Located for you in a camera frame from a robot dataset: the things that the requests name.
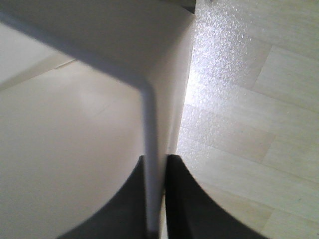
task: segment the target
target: light wood flooring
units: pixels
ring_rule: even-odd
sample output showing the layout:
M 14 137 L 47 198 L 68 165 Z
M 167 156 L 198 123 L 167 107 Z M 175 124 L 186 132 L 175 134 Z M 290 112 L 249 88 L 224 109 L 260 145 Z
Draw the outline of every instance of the light wood flooring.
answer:
M 198 0 L 196 15 L 177 153 L 256 231 L 319 239 L 319 1 Z

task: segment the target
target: laminate floor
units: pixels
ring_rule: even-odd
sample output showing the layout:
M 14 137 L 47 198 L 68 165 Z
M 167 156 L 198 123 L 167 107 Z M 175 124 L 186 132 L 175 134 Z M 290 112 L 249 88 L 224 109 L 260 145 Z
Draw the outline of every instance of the laminate floor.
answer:
M 319 238 L 319 1 L 198 0 L 196 15 L 177 154 L 256 231 Z

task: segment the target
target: wooden floor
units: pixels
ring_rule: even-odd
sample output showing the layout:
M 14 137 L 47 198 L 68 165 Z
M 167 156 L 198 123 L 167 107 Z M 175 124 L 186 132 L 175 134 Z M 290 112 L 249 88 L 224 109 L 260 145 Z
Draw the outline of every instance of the wooden floor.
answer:
M 319 239 L 319 2 L 198 0 L 177 153 L 273 239 Z

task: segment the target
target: white surface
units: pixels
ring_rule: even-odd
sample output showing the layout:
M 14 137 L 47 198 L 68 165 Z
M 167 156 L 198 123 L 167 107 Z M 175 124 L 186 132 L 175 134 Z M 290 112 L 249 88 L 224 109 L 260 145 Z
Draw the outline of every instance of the white surface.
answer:
M 70 59 L 69 56 L 0 24 L 0 91 Z
M 1 239 L 49 239 L 73 228 L 143 154 L 139 93 L 82 63 L 0 98 Z
M 166 154 L 174 153 L 176 148 L 191 54 L 193 16 L 176 6 L 149 0 L 90 3 L 47 0 L 38 1 L 37 5 L 25 0 L 2 2 L 51 37 L 65 40 L 72 46 L 71 53 L 81 52 L 79 55 L 90 58 L 92 65 L 98 63 L 99 69 L 104 69 L 104 63 L 115 61 L 151 83 L 158 102 L 160 154 L 159 171 L 154 178 L 162 182 Z M 39 76 L 43 85 L 32 83 L 36 77 L 0 93 L 4 99 L 0 106 L 4 114 L 1 126 L 6 133 L 2 138 L 6 148 L 3 157 L 8 165 L 1 180 L 7 190 L 1 218 L 5 222 L 6 238 L 21 235 L 30 239 L 47 238 L 71 229 L 110 199 L 144 152 L 140 142 L 141 99 L 137 92 L 128 86 L 109 86 L 108 78 L 104 83 L 99 81 L 102 77 L 96 75 L 99 73 L 73 67 L 74 63 Z M 113 102 L 108 94 L 120 100 Z M 19 171 L 17 166 L 25 152 L 29 153 L 26 154 L 27 170 Z M 58 165 L 54 165 L 56 155 L 60 159 Z M 82 162 L 80 165 L 76 165 L 77 158 Z M 40 178 L 46 176 L 41 166 L 43 159 L 52 162 L 53 166 L 45 170 L 53 178 L 41 181 Z M 62 175 L 57 179 L 59 170 Z M 79 172 L 89 181 L 85 177 L 79 180 Z M 26 187 L 30 192 L 22 183 L 28 178 L 32 179 Z M 59 189 L 54 179 L 59 185 L 62 182 L 70 185 L 60 185 Z M 77 182 L 85 187 L 78 188 Z M 43 193 L 46 187 L 52 189 L 52 193 Z M 75 191 L 53 197 L 56 187 L 61 192 Z M 54 212 L 50 203 L 60 207 L 59 211 Z M 43 210 L 35 213 L 38 206 Z M 154 219 L 157 230 L 157 217 Z
M 4 13 L 0 12 L 0 16 L 7 23 L 141 91 L 147 228 L 157 233 L 160 185 L 168 144 L 176 143 L 170 137 L 171 132 L 177 135 L 177 130 L 172 129 L 178 128 L 176 119 L 180 118 L 181 103 L 174 101 L 182 101 L 184 95 L 193 15 L 155 0 L 1 0 L 1 3 Z

